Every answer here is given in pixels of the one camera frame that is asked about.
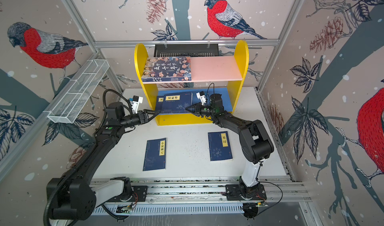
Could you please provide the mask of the colourful illustrated thick book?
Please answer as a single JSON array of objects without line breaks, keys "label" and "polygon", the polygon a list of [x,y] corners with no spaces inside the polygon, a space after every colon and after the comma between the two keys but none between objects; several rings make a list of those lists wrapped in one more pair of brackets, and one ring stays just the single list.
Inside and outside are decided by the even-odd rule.
[{"label": "colourful illustrated thick book", "polygon": [[143,82],[191,81],[191,58],[147,58],[141,79]]}]

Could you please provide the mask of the blue book yellow label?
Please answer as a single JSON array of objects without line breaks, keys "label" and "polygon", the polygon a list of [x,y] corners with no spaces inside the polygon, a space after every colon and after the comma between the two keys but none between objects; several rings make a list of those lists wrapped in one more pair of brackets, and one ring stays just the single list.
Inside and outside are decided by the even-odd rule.
[{"label": "blue book yellow label", "polygon": [[164,113],[164,110],[163,110],[164,98],[165,98],[164,96],[157,96],[157,99],[156,99],[155,111],[159,112],[160,114]]}]

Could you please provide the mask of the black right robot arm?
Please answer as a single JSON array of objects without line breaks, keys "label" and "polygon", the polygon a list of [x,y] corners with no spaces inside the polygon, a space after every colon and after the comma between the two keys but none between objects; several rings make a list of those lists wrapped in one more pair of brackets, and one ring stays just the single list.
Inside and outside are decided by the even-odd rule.
[{"label": "black right robot arm", "polygon": [[186,107],[186,111],[201,118],[208,118],[213,124],[239,135],[242,152],[248,163],[241,175],[241,184],[246,188],[258,185],[258,175],[262,161],[274,152],[273,143],[260,120],[248,121],[233,116],[223,106],[222,95],[212,94],[210,104],[196,103]]}]

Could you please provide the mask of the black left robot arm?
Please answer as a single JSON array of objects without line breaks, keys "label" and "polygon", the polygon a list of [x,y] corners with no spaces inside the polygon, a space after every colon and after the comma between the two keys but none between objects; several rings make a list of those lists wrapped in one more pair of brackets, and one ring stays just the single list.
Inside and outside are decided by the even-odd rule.
[{"label": "black left robot arm", "polygon": [[43,223],[51,225],[51,220],[69,220],[73,226],[78,221],[89,218],[97,207],[105,208],[105,202],[115,197],[139,202],[128,177],[115,177],[107,183],[91,188],[91,180],[108,153],[118,144],[124,134],[137,126],[152,121],[158,111],[143,110],[133,112],[130,100],[106,103],[103,95],[104,115],[100,127],[94,134],[95,142],[80,160],[60,178],[53,178],[47,184],[47,204]]}]

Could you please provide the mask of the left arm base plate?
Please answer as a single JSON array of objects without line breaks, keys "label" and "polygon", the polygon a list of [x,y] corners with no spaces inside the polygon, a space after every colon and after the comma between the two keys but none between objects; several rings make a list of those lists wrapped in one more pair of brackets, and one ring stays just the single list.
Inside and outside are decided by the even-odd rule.
[{"label": "left arm base plate", "polygon": [[114,202],[143,203],[146,201],[148,186],[132,186],[130,193],[122,193],[113,197]]}]

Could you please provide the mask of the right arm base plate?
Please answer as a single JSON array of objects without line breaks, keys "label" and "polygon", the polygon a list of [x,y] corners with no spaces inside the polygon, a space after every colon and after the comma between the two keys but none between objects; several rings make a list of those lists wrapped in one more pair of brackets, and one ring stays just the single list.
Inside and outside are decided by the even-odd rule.
[{"label": "right arm base plate", "polygon": [[242,184],[226,185],[223,196],[227,197],[228,201],[266,201],[267,196],[265,188],[258,183],[253,187],[245,187]]}]

